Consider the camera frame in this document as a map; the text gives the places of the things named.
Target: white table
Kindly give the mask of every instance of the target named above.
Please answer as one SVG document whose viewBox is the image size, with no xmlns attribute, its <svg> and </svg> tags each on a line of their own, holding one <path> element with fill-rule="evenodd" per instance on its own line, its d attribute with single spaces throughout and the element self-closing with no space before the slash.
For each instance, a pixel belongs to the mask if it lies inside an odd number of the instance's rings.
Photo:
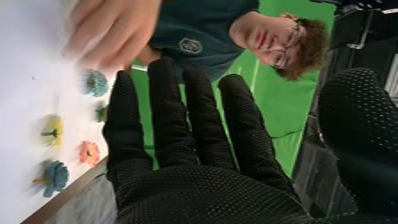
<svg viewBox="0 0 398 224">
<path fill-rule="evenodd" d="M 81 94 L 81 74 L 65 60 L 64 20 L 73 7 L 69 0 L 0 0 L 0 223 L 19 223 L 49 201 L 42 186 L 32 180 L 42 174 L 42 161 L 69 167 L 69 182 L 90 169 L 80 163 L 78 145 L 92 141 L 106 156 L 96 122 L 94 98 Z M 42 118 L 64 119 L 64 146 L 41 142 Z"/>
</svg>

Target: boy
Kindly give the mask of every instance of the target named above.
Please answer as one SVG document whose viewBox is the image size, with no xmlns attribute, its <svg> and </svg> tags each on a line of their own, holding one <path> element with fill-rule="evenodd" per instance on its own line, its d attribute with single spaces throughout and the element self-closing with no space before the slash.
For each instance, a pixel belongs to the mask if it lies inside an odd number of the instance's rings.
<svg viewBox="0 0 398 224">
<path fill-rule="evenodd" d="M 121 67 L 133 58 L 149 64 L 167 56 L 179 68 L 199 67 L 211 80 L 248 50 L 277 74 L 296 80 L 321 65 L 325 25 L 291 14 L 268 17 L 257 7 L 257 0 L 81 0 L 67 49 L 78 52 L 105 32 L 83 62 Z"/>
</svg>

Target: glove finger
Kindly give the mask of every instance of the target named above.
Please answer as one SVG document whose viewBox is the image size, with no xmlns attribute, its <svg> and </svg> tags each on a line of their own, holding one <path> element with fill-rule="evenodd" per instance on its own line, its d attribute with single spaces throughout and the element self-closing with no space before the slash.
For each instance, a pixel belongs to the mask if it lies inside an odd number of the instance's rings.
<svg viewBox="0 0 398 224">
<path fill-rule="evenodd" d="M 186 109 L 176 82 L 174 62 L 149 64 L 154 152 L 160 167 L 197 164 L 195 141 L 188 130 Z"/>
<path fill-rule="evenodd" d="M 144 151 L 138 101 L 129 74 L 117 72 L 108 103 L 103 137 L 108 143 L 108 170 L 128 163 L 131 170 L 151 170 L 153 159 Z"/>
<path fill-rule="evenodd" d="M 209 79 L 201 70 L 186 70 L 183 78 L 190 125 L 197 141 L 195 152 L 201 164 L 236 170 Z"/>
<path fill-rule="evenodd" d="M 296 198 L 289 178 L 275 160 L 263 115 L 243 78 L 238 75 L 225 76 L 218 88 L 240 172 Z"/>
<path fill-rule="evenodd" d="M 327 82 L 318 115 L 325 143 L 339 157 L 341 182 L 359 210 L 396 214 L 398 108 L 373 70 L 350 69 Z"/>
</svg>

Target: flower figure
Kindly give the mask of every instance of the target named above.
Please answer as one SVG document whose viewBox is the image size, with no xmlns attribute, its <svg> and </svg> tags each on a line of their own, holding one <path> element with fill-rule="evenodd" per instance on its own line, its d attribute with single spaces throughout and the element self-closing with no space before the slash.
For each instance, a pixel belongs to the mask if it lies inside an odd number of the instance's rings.
<svg viewBox="0 0 398 224">
<path fill-rule="evenodd" d="M 87 70 L 85 74 L 85 94 L 101 97 L 108 92 L 108 80 L 101 72 Z"/>
<path fill-rule="evenodd" d="M 58 116 L 49 116 L 41 137 L 49 146 L 60 147 L 64 143 L 64 121 Z"/>
<path fill-rule="evenodd" d="M 80 146 L 80 162 L 87 163 L 92 167 L 99 161 L 99 149 L 92 142 L 83 141 Z"/>
<path fill-rule="evenodd" d="M 103 104 L 99 104 L 96 109 L 97 122 L 106 122 L 106 113 L 108 113 L 108 106 L 103 106 Z"/>
<path fill-rule="evenodd" d="M 34 179 L 34 183 L 42 183 L 46 185 L 42 196 L 49 198 L 55 191 L 62 191 L 65 188 L 65 183 L 69 179 L 69 171 L 64 163 L 55 161 L 46 167 L 44 176 Z"/>
</svg>

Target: person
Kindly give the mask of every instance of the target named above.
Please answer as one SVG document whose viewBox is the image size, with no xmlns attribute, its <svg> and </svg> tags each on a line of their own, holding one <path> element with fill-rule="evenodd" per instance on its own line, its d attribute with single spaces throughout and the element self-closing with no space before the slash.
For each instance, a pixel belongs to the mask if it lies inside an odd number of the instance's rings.
<svg viewBox="0 0 398 224">
<path fill-rule="evenodd" d="M 169 58 L 149 64 L 156 171 L 144 151 L 135 85 L 129 74 L 117 73 L 103 128 L 117 223 L 398 223 L 392 173 L 398 172 L 398 111 L 387 103 L 375 75 L 355 70 L 330 82 L 321 93 L 321 129 L 341 158 L 341 178 L 359 212 L 312 219 L 275 160 L 272 138 L 241 76 L 229 75 L 218 82 L 231 147 L 209 78 L 201 70 L 185 71 L 185 106 L 174 72 Z M 371 95 L 359 92 L 360 84 Z M 375 99 L 380 119 L 373 125 L 360 126 L 357 121 L 376 116 L 369 104 Z"/>
<path fill-rule="evenodd" d="M 201 68 L 211 80 L 248 50 L 261 64 L 296 80 L 321 66 L 325 24 L 289 13 L 270 17 L 257 8 L 257 0 L 81 0 L 71 13 L 74 34 L 65 49 L 81 52 L 106 33 L 83 63 L 122 67 L 135 58 L 149 64 L 167 56 L 179 73 L 188 67 Z"/>
</svg>

